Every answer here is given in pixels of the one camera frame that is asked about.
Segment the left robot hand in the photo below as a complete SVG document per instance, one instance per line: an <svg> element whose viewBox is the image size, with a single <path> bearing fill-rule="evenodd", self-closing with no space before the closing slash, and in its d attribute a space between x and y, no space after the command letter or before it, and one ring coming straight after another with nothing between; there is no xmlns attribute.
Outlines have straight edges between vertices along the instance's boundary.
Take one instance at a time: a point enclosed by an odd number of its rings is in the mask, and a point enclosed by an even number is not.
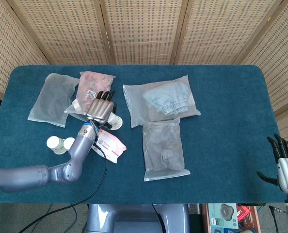
<svg viewBox="0 0 288 233"><path fill-rule="evenodd" d="M100 91L91 103L86 118L92 121L97 127L112 129L112 125L108 122L111 113L115 113L117 104L112 101L116 91Z"/></svg>

